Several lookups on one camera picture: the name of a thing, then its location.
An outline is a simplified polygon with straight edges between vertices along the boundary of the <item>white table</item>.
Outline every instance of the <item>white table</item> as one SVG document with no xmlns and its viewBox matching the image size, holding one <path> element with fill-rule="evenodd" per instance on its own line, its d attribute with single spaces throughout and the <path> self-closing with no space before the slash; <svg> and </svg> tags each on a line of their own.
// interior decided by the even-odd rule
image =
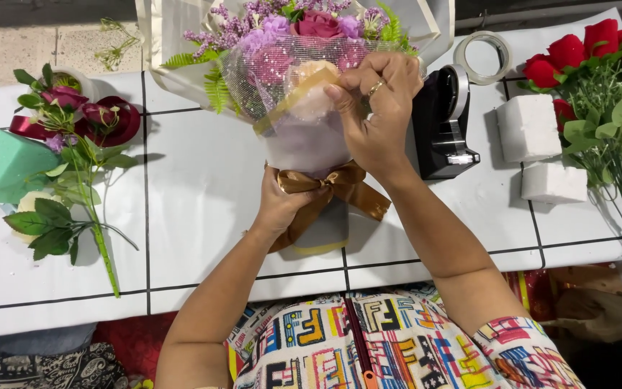
<svg viewBox="0 0 622 389">
<path fill-rule="evenodd" d="M 573 32 L 583 36 L 581 26 Z M 543 40 L 539 31 L 503 35 L 515 63 L 522 64 L 566 33 L 567 28 L 547 29 Z M 452 49 L 431 68 L 451 59 Z M 519 76 L 514 68 L 510 80 L 471 86 L 467 142 L 482 162 L 431 188 L 479 237 L 501 271 L 620 259 L 622 232 L 592 203 L 552 207 L 520 198 L 522 167 L 503 162 L 494 112 L 507 98 L 525 93 L 515 85 Z M 112 176 L 108 208 L 100 211 L 140 251 L 109 233 L 122 291 L 116 299 L 90 234 L 82 236 L 79 266 L 72 267 L 68 256 L 33 262 L 32 251 L 11 235 L 0 210 L 0 334 L 177 310 L 255 217 L 265 155 L 250 128 L 162 91 L 147 73 L 95 80 L 102 95 L 120 95 L 143 112 L 129 154 L 147 155 L 148 163 Z M 9 125 L 15 98 L 24 92 L 23 86 L 0 88 L 0 128 Z M 382 191 L 372 177 L 366 182 Z M 97 188 L 103 196 L 106 186 Z M 611 204 L 600 208 L 620 220 Z M 394 208 L 382 223 L 351 215 L 345 250 L 308 258 L 291 249 L 269 255 L 250 298 L 429 279 L 416 258 Z"/>
</svg>

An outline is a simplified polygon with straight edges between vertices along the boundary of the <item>zipper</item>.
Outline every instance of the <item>zipper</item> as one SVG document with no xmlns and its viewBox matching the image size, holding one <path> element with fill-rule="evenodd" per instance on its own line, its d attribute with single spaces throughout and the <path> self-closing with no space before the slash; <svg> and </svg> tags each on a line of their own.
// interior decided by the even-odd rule
<svg viewBox="0 0 622 389">
<path fill-rule="evenodd" d="M 378 389 L 376 375 L 373 373 L 373 370 L 371 370 L 371 360 L 368 357 L 368 348 L 366 346 L 366 339 L 364 338 L 364 331 L 361 330 L 359 317 L 354 308 L 354 302 L 352 302 L 351 298 L 345 297 L 344 299 L 345 305 L 347 306 L 347 314 L 350 317 L 350 325 L 352 326 L 352 337 L 354 338 L 357 356 L 359 357 L 359 367 L 361 368 L 361 375 L 364 377 L 366 389 Z"/>
</svg>

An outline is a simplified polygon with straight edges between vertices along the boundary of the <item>tape roll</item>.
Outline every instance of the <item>tape roll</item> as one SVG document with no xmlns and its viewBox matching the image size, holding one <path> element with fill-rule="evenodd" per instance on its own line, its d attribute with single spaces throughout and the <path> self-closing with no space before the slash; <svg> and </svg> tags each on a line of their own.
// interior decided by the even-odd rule
<svg viewBox="0 0 622 389">
<path fill-rule="evenodd" d="M 500 53 L 500 60 L 503 62 L 503 65 L 500 67 L 498 73 L 495 75 L 482 75 L 475 72 L 471 66 L 469 66 L 464 52 L 472 41 L 485 41 L 497 49 Z M 458 44 L 458 47 L 455 48 L 453 60 L 455 64 L 462 65 L 471 82 L 479 85 L 493 84 L 508 74 L 510 68 L 513 66 L 512 49 L 510 48 L 510 45 L 503 39 L 503 37 L 491 31 L 477 31 L 464 38 L 460 44 Z"/>
</svg>

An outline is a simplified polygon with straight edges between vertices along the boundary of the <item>tape dispenser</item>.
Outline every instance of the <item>tape dispenser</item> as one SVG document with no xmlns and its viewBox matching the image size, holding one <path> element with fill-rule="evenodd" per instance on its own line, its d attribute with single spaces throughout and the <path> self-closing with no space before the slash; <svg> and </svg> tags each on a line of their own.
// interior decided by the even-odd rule
<svg viewBox="0 0 622 389">
<path fill-rule="evenodd" d="M 469 77 L 453 64 L 428 75 L 412 101 L 412 124 L 423 180 L 454 179 L 479 164 L 467 147 Z"/>
</svg>

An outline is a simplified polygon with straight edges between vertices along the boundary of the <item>styrofoam block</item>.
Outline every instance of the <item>styrofoam block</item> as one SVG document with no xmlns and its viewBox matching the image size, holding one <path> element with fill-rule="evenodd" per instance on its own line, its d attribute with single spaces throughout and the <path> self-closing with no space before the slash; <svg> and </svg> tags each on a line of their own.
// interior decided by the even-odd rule
<svg viewBox="0 0 622 389">
<path fill-rule="evenodd" d="M 562 152 L 550 95 L 516 96 L 496 115 L 506 162 L 540 161 Z"/>
<path fill-rule="evenodd" d="M 558 164 L 537 164 L 524 169 L 523 199 L 548 204 L 587 200 L 587 171 Z"/>
</svg>

